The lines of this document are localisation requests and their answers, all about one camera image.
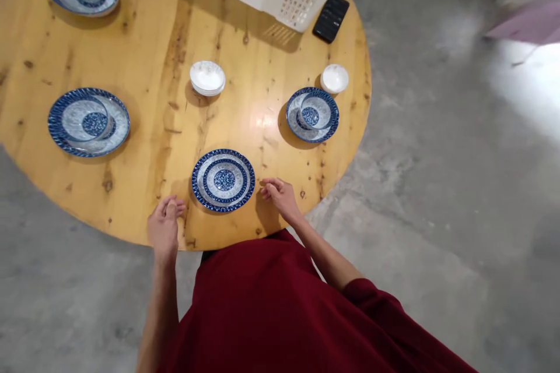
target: hand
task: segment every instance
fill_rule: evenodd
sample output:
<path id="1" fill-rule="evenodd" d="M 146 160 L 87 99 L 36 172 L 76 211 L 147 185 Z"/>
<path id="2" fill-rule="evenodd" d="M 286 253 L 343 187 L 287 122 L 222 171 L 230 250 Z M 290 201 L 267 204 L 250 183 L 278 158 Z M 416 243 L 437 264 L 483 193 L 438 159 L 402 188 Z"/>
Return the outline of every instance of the hand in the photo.
<path id="1" fill-rule="evenodd" d="M 185 201 L 171 195 L 162 199 L 148 217 L 148 238 L 158 266 L 175 267 L 179 247 L 177 218 L 186 208 Z"/>
<path id="2" fill-rule="evenodd" d="M 261 190 L 262 197 L 265 201 L 272 199 L 284 220 L 293 224 L 303 217 L 296 203 L 292 184 L 284 182 L 279 178 L 266 178 L 262 181 L 265 184 Z"/>

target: round wooden table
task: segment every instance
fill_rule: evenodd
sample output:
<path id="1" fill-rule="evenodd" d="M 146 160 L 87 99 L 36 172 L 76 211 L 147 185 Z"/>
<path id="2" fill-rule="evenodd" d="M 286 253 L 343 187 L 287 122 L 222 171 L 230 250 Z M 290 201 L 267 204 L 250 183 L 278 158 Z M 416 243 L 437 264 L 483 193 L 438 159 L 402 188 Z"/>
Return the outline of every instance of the round wooden table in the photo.
<path id="1" fill-rule="evenodd" d="M 161 197 L 187 201 L 181 249 L 219 249 L 262 238 L 286 223 L 258 191 L 265 177 L 293 184 L 308 212 L 346 171 L 365 130 L 371 95 L 368 46 L 355 4 L 331 45 L 299 34 L 237 0 L 121 0 L 110 16 L 75 16 L 50 0 L 0 0 L 0 139 L 51 200 L 79 220 L 137 244 Z M 213 60 L 227 85 L 194 93 L 192 63 Z M 335 99 L 340 125 L 321 144 L 299 140 L 285 119 L 298 89 L 319 83 L 326 65 L 350 74 Z M 47 130 L 53 102 L 77 87 L 119 97 L 131 117 L 128 140 L 95 159 L 60 150 Z M 257 176 L 252 198 L 227 214 L 194 198 L 191 173 L 213 149 L 245 155 Z"/>

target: red dress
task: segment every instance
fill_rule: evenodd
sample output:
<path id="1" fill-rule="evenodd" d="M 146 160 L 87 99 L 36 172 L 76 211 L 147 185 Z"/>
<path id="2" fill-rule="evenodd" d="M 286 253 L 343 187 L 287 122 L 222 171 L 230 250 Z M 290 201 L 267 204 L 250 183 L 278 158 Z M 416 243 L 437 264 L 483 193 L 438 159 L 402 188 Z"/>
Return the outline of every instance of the red dress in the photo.
<path id="1" fill-rule="evenodd" d="M 287 231 L 201 265 L 159 371 L 475 372 L 371 281 L 321 281 Z"/>

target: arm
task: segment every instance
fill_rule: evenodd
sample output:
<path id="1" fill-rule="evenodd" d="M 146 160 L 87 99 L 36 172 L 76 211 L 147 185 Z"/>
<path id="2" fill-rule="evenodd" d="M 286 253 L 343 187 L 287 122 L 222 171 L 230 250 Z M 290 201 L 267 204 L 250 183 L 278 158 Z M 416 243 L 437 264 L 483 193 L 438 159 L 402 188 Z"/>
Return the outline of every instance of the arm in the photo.
<path id="1" fill-rule="evenodd" d="M 476 373 L 468 364 L 414 322 L 389 293 L 378 290 L 303 218 L 292 186 L 277 178 L 263 180 L 261 193 L 296 231 L 327 283 L 376 322 L 422 371 Z"/>
<path id="2" fill-rule="evenodd" d="M 305 220 L 299 211 L 291 184 L 278 178 L 267 178 L 263 182 L 263 198 L 272 200 L 280 215 L 294 228 L 329 285 L 342 291 L 351 281 L 363 278 L 361 272 Z"/>
<path id="3" fill-rule="evenodd" d="M 138 351 L 136 373 L 157 371 L 166 340 L 179 325 L 177 311 L 177 218 L 185 210 L 182 200 L 162 200 L 148 218 L 148 236 L 154 250 L 152 296 Z"/>

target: fingers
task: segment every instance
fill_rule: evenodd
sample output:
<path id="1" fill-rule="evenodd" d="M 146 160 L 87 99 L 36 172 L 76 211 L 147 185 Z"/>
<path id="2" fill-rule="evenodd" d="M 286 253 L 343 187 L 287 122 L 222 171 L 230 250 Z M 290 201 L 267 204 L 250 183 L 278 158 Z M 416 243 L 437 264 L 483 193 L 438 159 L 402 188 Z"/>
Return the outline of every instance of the fingers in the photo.
<path id="1" fill-rule="evenodd" d="M 266 185 L 265 187 L 267 187 L 268 185 L 272 184 L 276 187 L 277 190 L 281 191 L 282 188 L 284 187 L 284 181 L 281 180 L 280 178 L 264 178 L 262 180 Z"/>
<path id="2" fill-rule="evenodd" d="M 156 208 L 154 208 L 152 214 L 157 214 L 159 216 L 164 216 L 165 215 L 165 207 L 167 206 L 167 204 L 172 200 L 177 198 L 177 195 L 170 195 L 165 197 L 164 199 L 162 199 L 156 206 Z"/>
<path id="3" fill-rule="evenodd" d="M 165 218 L 175 220 L 177 218 L 177 210 L 178 208 L 175 200 L 170 200 L 169 203 L 167 203 L 167 207 L 165 207 Z"/>
<path id="4" fill-rule="evenodd" d="M 267 190 L 269 196 L 276 197 L 280 195 L 280 192 L 274 184 L 266 184 L 264 188 Z"/>
<path id="5" fill-rule="evenodd" d="M 186 209 L 187 209 L 186 205 L 177 205 L 177 217 L 183 214 Z"/>
<path id="6" fill-rule="evenodd" d="M 262 198 L 265 201 L 270 200 L 270 193 L 268 192 L 268 190 L 266 188 L 261 189 L 261 195 L 262 195 Z"/>

